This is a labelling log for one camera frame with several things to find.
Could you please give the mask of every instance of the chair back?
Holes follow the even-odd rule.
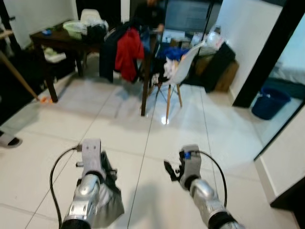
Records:
[[[167,81],[166,84],[179,84],[186,78],[195,55],[204,45],[205,42],[201,42],[187,52],[184,59],[180,61],[176,74],[169,81]]]

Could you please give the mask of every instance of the slipper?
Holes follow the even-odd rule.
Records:
[[[20,146],[22,143],[21,139],[15,136],[9,135],[0,130],[0,146],[4,148],[15,148]]]

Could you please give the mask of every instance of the wooden stick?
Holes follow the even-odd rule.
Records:
[[[166,124],[168,121],[168,114],[170,111],[170,101],[171,101],[171,85],[168,86],[168,94],[167,94],[167,108],[166,108]]]
[[[177,92],[178,92],[180,107],[182,107],[182,99],[181,99],[180,86],[179,86],[179,84],[177,84]]]
[[[24,80],[22,75],[18,72],[18,70],[12,65],[9,59],[4,55],[2,51],[0,51],[0,59],[3,60],[4,64],[9,68],[9,70],[13,73],[13,75],[19,80],[19,82],[25,87],[25,89],[37,100],[39,101],[36,93],[31,89],[28,83]]]

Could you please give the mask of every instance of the person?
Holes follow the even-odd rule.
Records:
[[[158,32],[164,31],[165,12],[158,6],[160,0],[147,0],[137,6],[134,17],[139,18],[151,29]]]

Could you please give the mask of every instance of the white chair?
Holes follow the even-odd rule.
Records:
[[[162,85],[168,85],[166,123],[168,122],[168,114],[169,114],[169,110],[170,110],[170,100],[171,100],[172,93],[176,92],[178,94],[180,107],[182,107],[182,99],[181,99],[181,94],[180,94],[180,83],[186,78],[186,76],[190,70],[192,61],[193,61],[195,55],[198,53],[198,50],[205,45],[206,45],[205,42],[201,42],[200,44],[191,48],[187,52],[187,54],[184,56],[183,60],[180,61],[176,74],[169,81],[166,81],[162,84],[157,85],[158,86],[157,95],[159,92],[162,93],[162,91],[161,91]]]

